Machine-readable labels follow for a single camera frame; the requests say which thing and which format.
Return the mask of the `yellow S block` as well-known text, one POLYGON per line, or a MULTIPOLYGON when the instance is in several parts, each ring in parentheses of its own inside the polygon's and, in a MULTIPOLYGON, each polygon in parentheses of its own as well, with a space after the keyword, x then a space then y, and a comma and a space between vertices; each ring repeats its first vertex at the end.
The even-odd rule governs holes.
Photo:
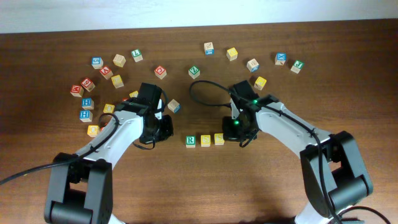
POLYGON ((201 135, 200 136, 200 144, 201 144, 201 147, 210 147, 211 146, 211 136, 210 135, 201 135))
POLYGON ((223 133, 215 133, 214 135, 215 145, 221 146, 224 144, 223 133))

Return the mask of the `wooden block blue top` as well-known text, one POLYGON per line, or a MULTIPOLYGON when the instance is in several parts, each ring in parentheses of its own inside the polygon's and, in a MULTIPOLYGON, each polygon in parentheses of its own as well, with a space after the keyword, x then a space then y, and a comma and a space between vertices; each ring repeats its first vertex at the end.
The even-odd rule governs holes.
POLYGON ((204 43, 204 51, 205 55, 213 55, 214 54, 214 46, 212 42, 204 43))

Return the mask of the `blue H block upper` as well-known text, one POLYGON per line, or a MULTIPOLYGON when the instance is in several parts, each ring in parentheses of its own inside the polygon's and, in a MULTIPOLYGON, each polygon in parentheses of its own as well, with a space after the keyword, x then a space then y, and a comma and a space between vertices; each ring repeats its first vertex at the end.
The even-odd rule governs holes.
POLYGON ((93 110, 95 107, 95 104, 91 98, 83 98, 81 101, 81 107, 84 110, 93 110))

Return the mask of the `red 6 block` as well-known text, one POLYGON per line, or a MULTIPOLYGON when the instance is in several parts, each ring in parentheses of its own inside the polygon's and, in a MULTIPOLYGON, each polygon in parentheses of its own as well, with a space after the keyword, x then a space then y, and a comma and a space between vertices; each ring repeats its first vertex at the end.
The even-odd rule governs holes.
POLYGON ((88 92, 91 92, 95 88, 95 84, 89 78, 85 78, 81 82, 81 85, 88 92))

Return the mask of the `wooden block blue edge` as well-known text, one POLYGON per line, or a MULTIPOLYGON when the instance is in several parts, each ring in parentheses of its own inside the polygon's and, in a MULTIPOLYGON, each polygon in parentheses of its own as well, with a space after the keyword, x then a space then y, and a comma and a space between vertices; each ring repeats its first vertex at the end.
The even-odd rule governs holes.
POLYGON ((253 58, 247 62, 246 67, 250 72, 255 72, 259 68, 259 63, 253 58))

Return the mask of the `green L block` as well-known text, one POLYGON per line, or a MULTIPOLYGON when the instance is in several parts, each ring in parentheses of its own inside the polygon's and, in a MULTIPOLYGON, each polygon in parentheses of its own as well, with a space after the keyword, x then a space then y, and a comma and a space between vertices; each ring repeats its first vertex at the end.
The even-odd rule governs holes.
POLYGON ((143 60, 142 53, 139 49, 132 50, 131 55, 135 62, 140 62, 141 60, 143 60))

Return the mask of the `red A block upper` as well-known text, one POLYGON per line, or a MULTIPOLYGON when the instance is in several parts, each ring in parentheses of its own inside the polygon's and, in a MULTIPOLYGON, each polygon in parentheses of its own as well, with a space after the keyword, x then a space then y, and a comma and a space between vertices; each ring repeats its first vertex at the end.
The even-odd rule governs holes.
POLYGON ((108 66, 104 66, 99 72, 106 80, 109 80, 113 76, 113 72, 108 66))

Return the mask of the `blue X block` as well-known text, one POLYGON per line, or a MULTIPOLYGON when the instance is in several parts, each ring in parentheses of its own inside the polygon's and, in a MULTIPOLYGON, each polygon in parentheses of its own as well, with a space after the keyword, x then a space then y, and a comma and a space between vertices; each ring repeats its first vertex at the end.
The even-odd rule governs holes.
POLYGON ((287 60, 286 53, 277 52, 276 55, 275 55, 274 63, 275 63, 275 65, 284 65, 286 60, 287 60))

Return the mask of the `blue 5 block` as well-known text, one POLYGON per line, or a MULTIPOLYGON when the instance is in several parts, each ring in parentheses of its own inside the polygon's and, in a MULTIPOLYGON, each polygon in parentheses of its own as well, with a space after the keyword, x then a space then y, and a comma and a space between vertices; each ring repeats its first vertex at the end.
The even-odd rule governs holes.
POLYGON ((92 57, 91 58, 91 66, 94 69, 101 69, 103 68, 103 59, 101 57, 92 57))

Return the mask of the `yellow block top right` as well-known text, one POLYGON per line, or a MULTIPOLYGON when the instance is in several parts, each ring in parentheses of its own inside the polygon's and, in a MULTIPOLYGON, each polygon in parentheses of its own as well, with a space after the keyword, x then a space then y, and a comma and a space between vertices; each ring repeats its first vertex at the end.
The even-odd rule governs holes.
POLYGON ((228 49, 226 51, 226 56, 227 56, 229 61, 236 60, 237 57, 238 57, 238 52, 237 52, 236 48, 233 47, 233 48, 228 49))

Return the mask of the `yellow block middle left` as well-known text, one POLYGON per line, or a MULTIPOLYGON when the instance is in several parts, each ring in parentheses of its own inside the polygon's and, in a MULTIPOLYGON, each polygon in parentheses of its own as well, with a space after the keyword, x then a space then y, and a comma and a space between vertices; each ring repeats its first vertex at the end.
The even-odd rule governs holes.
POLYGON ((115 106, 112 104, 105 104, 103 113, 114 113, 115 106))

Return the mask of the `green R block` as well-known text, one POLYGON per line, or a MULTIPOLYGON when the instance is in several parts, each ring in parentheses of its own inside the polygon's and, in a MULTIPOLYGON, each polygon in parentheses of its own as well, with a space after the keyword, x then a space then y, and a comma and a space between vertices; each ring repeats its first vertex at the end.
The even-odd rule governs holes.
POLYGON ((196 146, 196 137, 195 136, 186 136, 185 145, 186 145, 186 147, 195 147, 196 146))

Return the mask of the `red M block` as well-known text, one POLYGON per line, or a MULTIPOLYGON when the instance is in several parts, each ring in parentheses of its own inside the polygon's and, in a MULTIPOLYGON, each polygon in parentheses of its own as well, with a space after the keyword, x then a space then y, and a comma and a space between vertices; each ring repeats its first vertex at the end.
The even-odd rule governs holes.
POLYGON ((70 93, 75 97, 82 97, 84 94, 84 89, 81 85, 72 85, 70 93))

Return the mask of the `green J block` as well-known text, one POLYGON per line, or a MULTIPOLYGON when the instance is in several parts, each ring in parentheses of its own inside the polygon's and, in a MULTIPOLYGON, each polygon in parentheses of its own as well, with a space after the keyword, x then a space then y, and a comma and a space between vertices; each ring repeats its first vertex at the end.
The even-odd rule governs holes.
POLYGON ((290 70, 291 70, 292 72, 298 74, 298 73, 301 71, 301 69, 303 69, 303 66, 304 66, 304 65, 305 65, 305 64, 304 64, 302 61, 296 60, 296 61, 293 63, 293 65, 292 65, 292 67, 291 67, 290 70))

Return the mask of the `yellow block bottom left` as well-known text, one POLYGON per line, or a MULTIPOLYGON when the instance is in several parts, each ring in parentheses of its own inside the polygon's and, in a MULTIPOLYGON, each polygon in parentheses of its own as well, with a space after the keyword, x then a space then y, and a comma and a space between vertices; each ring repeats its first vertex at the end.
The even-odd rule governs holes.
POLYGON ((100 127, 98 125, 89 125, 87 129, 87 135, 90 137, 96 137, 100 133, 100 127))

